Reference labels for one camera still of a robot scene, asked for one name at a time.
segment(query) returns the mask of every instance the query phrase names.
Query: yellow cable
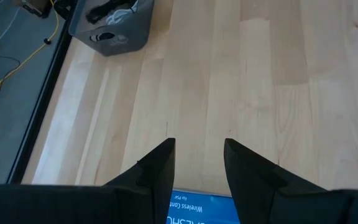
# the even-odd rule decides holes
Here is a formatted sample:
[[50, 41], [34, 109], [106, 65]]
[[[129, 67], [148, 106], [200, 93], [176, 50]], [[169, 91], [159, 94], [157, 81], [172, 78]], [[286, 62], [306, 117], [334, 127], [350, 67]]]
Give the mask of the yellow cable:
[[[52, 4], [52, 8], [53, 8], [55, 3], [52, 0], [50, 0], [50, 3]], [[55, 17], [56, 17], [56, 27], [55, 27], [55, 30], [52, 33], [52, 35], [48, 38], [48, 41], [51, 41], [55, 37], [55, 35], [57, 34], [57, 32], [59, 30], [59, 16], [58, 16], [56, 10], [53, 9], [53, 11], [54, 11]], [[32, 57], [34, 57], [34, 55], [36, 55], [38, 52], [40, 52], [46, 45], [47, 44], [42, 44], [37, 50], [35, 50], [35, 52], [33, 52], [29, 57], [27, 57], [17, 68], [15, 68], [11, 72], [9, 72], [2, 80], [0, 80], [0, 88], [1, 88], [3, 81], [5, 81], [10, 76], [15, 74], [15, 72], [17, 72], [19, 69], [21, 69], [23, 67], [23, 65], [25, 65]]]

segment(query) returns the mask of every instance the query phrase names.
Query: gray storage bin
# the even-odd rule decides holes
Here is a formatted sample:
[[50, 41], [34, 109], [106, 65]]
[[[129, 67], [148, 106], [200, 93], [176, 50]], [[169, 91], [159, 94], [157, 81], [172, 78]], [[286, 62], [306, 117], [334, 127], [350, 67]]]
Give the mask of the gray storage bin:
[[[108, 25], [107, 17], [96, 24], [86, 20], [86, 13], [108, 0], [79, 0], [69, 27], [70, 35], [104, 56], [141, 49], [149, 38], [154, 0], [137, 0], [137, 9], [119, 22]], [[98, 40], [108, 36], [109, 39]]]

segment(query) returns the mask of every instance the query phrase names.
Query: gray plastic bin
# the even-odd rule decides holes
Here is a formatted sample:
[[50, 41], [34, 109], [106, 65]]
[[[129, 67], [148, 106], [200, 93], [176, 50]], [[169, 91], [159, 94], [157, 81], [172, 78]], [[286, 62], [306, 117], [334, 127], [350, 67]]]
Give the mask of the gray plastic bin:
[[[141, 49], [149, 38], [154, 0], [138, 0], [137, 10], [116, 24], [108, 25], [106, 18], [96, 24], [86, 20], [86, 13], [108, 0], [79, 0], [69, 27], [70, 35], [104, 56], [123, 54]], [[95, 37], [108, 35], [109, 39]]]

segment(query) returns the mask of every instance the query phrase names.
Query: wooden floor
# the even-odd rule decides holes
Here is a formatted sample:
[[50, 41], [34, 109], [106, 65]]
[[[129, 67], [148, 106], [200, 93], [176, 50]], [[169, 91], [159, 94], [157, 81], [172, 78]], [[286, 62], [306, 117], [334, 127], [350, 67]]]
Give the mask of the wooden floor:
[[24, 183], [102, 185], [167, 137], [177, 188], [230, 194], [225, 138], [358, 188], [358, 0], [156, 0], [138, 52], [74, 40]]

